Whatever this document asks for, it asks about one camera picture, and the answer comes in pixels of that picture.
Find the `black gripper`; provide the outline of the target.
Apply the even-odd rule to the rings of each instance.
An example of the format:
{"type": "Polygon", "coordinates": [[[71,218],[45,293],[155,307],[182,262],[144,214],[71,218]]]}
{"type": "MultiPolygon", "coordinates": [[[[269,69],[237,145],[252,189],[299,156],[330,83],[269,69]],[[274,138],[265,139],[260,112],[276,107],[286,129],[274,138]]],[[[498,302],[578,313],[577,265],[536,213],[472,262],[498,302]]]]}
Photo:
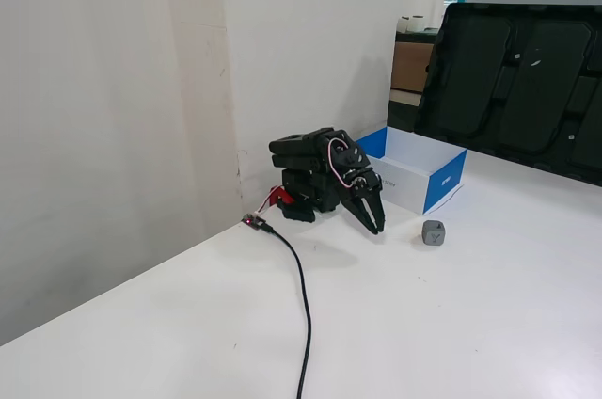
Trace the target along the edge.
{"type": "Polygon", "coordinates": [[[385,212],[381,201],[382,179],[373,167],[345,168],[343,207],[371,234],[383,232],[385,212]]]}

